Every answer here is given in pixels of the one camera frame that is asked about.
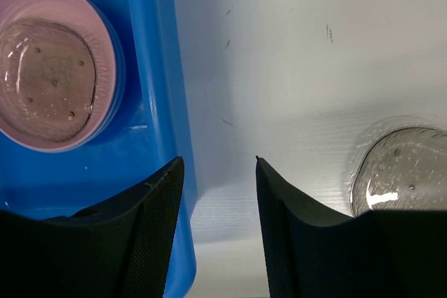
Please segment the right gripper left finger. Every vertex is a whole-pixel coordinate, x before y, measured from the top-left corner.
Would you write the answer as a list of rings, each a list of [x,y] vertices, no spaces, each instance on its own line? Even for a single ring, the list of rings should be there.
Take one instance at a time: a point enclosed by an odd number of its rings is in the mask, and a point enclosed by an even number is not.
[[[2,297],[162,297],[184,161],[72,216],[1,212]]]

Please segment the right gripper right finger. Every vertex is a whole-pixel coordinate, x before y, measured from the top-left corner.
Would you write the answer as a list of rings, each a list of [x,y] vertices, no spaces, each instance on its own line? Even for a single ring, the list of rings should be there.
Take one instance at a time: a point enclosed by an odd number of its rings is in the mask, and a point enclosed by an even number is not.
[[[288,183],[265,159],[256,191],[271,297],[445,297],[446,213],[353,218]]]

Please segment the blue plastic bin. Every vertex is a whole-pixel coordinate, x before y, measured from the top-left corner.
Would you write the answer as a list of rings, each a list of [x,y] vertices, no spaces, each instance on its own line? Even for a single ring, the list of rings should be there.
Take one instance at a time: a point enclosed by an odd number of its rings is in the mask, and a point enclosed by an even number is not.
[[[59,153],[28,149],[1,132],[1,212],[69,217],[181,157],[182,198],[162,297],[184,297],[196,275],[190,217],[197,192],[174,0],[88,1],[122,44],[126,88],[119,110],[98,137]]]

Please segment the grey textured glass plate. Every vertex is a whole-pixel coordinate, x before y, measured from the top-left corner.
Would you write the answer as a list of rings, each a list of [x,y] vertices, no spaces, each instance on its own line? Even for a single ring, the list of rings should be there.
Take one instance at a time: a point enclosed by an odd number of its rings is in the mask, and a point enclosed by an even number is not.
[[[1,119],[14,131],[71,139],[89,121],[95,84],[93,56],[74,30],[27,18],[1,31]]]

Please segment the pink round plate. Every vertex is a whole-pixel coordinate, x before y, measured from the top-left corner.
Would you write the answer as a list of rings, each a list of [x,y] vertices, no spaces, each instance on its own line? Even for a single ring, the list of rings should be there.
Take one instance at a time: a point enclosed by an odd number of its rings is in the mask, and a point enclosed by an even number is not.
[[[1,0],[1,31],[27,18],[55,22],[74,30],[88,45],[96,69],[91,114],[86,126],[64,142],[40,140],[9,128],[1,119],[1,132],[12,141],[44,153],[69,151],[87,143],[108,113],[115,90],[115,53],[102,19],[88,0]]]

